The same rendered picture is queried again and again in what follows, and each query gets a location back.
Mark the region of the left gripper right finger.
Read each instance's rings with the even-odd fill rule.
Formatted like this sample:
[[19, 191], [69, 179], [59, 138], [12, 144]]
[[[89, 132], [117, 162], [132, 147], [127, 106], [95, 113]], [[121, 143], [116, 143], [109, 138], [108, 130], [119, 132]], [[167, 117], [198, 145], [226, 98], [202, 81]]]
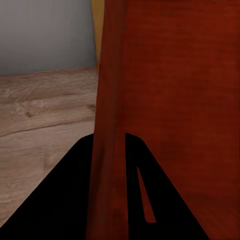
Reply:
[[[145, 220], [137, 166], [156, 223]], [[129, 240], [210, 240], [144, 141], [126, 133]]]

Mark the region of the storage box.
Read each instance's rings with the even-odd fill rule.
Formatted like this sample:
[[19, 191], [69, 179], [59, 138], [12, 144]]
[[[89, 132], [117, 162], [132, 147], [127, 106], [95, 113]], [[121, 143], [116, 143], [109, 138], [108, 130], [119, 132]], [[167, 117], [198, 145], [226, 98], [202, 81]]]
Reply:
[[210, 240], [240, 240], [240, 0], [105, 0], [85, 240], [129, 240], [127, 133]]

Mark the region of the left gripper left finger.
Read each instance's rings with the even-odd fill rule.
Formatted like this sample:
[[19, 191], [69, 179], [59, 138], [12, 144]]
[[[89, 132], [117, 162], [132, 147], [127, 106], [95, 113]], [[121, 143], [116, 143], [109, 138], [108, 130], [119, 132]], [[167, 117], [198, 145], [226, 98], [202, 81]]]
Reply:
[[94, 133], [82, 137], [0, 228], [0, 240], [85, 240]]

